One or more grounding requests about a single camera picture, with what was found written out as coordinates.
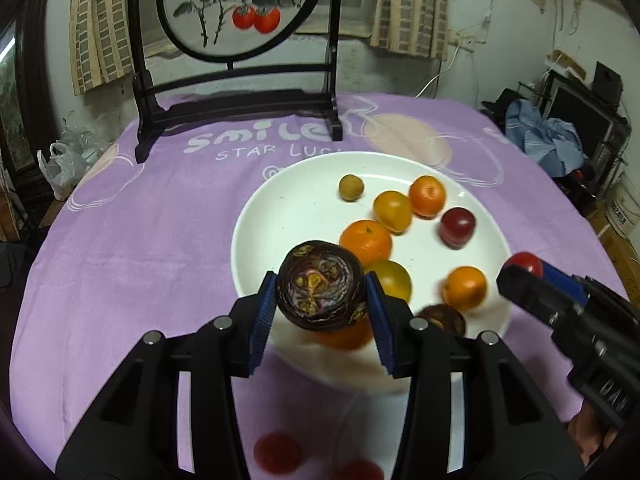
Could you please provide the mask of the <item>right hand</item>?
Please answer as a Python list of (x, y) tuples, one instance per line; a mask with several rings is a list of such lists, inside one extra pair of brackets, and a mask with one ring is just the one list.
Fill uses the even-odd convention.
[(589, 465), (599, 448), (609, 448), (618, 435), (617, 429), (602, 422), (599, 412), (588, 401), (582, 402), (580, 411), (570, 420), (567, 431), (585, 466)]

